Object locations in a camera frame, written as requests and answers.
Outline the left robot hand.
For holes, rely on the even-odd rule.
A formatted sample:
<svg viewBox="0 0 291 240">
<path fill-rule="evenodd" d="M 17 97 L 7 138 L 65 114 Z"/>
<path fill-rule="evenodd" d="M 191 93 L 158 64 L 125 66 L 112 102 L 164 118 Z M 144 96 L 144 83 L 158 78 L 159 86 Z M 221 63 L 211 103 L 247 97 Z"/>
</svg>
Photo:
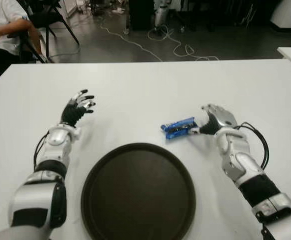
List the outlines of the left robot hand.
<svg viewBox="0 0 291 240">
<path fill-rule="evenodd" d="M 94 98 L 94 95 L 88 94 L 87 89 L 75 93 L 65 105 L 60 117 L 60 123 L 75 128 L 77 122 L 85 114 L 92 114 L 94 112 L 93 107 L 96 105 Z"/>
</svg>

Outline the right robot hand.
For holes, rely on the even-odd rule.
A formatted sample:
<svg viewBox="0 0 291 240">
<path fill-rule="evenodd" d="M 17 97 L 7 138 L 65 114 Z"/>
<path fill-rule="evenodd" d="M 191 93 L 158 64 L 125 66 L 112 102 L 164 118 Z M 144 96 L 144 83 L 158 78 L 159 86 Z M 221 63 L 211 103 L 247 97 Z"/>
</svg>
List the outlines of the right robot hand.
<svg viewBox="0 0 291 240">
<path fill-rule="evenodd" d="M 234 115 L 219 105 L 209 103 L 203 105 L 201 109 L 208 116 L 207 123 L 191 128 L 188 131 L 190 135 L 214 135 L 222 128 L 234 128 L 238 125 Z"/>
</svg>

